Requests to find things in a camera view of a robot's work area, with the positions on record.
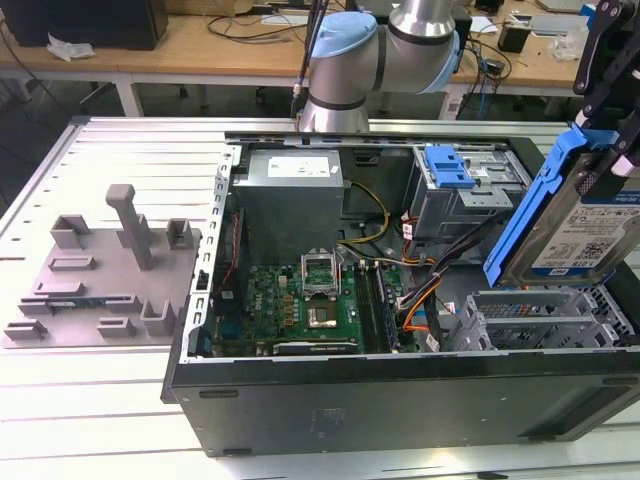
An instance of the ram slot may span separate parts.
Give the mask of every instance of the ram slot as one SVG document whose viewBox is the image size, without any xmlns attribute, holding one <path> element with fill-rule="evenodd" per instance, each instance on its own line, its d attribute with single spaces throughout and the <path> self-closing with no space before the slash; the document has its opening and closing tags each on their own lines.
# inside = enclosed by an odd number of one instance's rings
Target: ram slot
<svg viewBox="0 0 640 480">
<path fill-rule="evenodd" d="M 358 314 L 364 349 L 367 353 L 388 353 L 391 351 L 384 321 L 384 310 L 380 299 L 376 272 L 374 269 L 356 267 L 355 290 L 358 299 Z"/>
</svg>

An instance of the hard drive label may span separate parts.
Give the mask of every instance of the hard drive label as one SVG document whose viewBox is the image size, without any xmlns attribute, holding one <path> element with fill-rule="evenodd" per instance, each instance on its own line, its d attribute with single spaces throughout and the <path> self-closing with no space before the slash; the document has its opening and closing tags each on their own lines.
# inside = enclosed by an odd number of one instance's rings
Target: hard drive label
<svg viewBox="0 0 640 480">
<path fill-rule="evenodd" d="M 638 217 L 638 205 L 576 205 L 533 263 L 533 272 L 564 276 L 596 267 Z"/>
</svg>

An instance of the computer tower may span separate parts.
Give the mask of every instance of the computer tower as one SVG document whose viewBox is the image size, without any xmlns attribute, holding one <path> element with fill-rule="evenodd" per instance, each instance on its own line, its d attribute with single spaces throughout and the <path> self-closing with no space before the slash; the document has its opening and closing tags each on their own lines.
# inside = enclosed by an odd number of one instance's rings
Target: computer tower
<svg viewBox="0 0 640 480">
<path fill-rule="evenodd" d="M 168 25 L 164 0 L 0 0 L 0 8 L 23 47 L 44 46 L 51 33 L 69 43 L 153 50 Z"/>
</svg>

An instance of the motherboard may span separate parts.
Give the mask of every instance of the motherboard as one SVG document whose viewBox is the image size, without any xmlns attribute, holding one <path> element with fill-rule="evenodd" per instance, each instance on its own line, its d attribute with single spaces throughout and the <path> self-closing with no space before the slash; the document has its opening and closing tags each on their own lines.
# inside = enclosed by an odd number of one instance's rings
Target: motherboard
<svg viewBox="0 0 640 480">
<path fill-rule="evenodd" d="M 393 310 L 402 294 L 395 266 L 305 262 L 305 256 L 296 265 L 254 265 L 240 321 L 214 324 L 214 355 L 390 352 L 398 347 Z"/>
</svg>

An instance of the blue plastic latch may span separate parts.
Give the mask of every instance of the blue plastic latch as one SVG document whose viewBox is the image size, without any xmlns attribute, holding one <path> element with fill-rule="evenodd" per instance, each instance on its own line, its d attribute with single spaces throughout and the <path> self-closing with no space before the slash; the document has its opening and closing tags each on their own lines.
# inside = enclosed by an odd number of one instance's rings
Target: blue plastic latch
<svg viewBox="0 0 640 480">
<path fill-rule="evenodd" d="M 509 256 L 520 246 L 547 198 L 562 186 L 564 177 L 561 172 L 573 152 L 585 146 L 590 151 L 605 150 L 614 145 L 617 138 L 615 130 L 580 130 L 577 125 L 558 136 L 527 194 L 487 257 L 483 269 L 490 286 L 495 286 L 502 276 Z"/>
<path fill-rule="evenodd" d="M 362 12 L 340 12 L 322 20 L 311 56 L 327 58 L 342 55 L 369 40 L 378 28 L 373 15 Z"/>
<path fill-rule="evenodd" d="M 476 185 L 464 169 L 464 160 L 453 147 L 425 147 L 424 158 L 438 188 L 473 188 Z"/>
</svg>

